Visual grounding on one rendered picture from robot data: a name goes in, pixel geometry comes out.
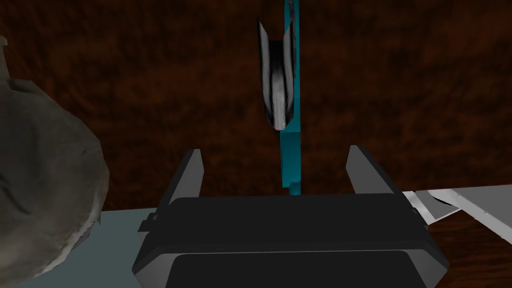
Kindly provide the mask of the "white grey angular object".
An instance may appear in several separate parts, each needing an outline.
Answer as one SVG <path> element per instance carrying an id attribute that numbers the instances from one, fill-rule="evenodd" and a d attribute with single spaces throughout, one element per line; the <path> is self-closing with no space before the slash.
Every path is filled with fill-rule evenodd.
<path id="1" fill-rule="evenodd" d="M 512 244 L 512 184 L 404 191 L 403 194 L 427 225 L 464 211 Z"/>

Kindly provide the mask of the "grey lumpy round object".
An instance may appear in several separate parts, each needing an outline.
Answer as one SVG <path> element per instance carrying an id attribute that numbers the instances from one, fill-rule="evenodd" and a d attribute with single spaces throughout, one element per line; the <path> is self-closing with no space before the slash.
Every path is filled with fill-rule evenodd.
<path id="1" fill-rule="evenodd" d="M 110 172 L 100 141 L 30 80 L 0 36 L 0 288 L 61 264 L 101 219 Z"/>

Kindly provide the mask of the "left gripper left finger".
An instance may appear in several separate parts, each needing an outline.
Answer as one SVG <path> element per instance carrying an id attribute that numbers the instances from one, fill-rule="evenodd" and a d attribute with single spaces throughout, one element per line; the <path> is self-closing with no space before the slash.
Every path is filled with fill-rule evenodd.
<path id="1" fill-rule="evenodd" d="M 157 207 L 163 209 L 178 198 L 198 197 L 203 176 L 204 165 L 201 151 L 199 149 L 188 150 Z"/>

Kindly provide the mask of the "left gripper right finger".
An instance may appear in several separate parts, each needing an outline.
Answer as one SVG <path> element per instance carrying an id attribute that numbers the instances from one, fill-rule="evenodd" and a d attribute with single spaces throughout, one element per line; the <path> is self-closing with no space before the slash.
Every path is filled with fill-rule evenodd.
<path id="1" fill-rule="evenodd" d="M 356 194 L 403 193 L 361 145 L 350 146 L 345 168 Z"/>

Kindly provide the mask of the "teal handled silver utensil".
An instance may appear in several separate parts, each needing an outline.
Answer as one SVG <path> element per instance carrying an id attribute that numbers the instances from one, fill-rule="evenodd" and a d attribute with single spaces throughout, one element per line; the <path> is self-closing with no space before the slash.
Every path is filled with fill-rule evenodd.
<path id="1" fill-rule="evenodd" d="M 284 24 L 282 39 L 271 40 L 257 22 L 261 93 L 265 118 L 279 132 L 282 186 L 300 195 L 300 0 L 284 1 Z"/>

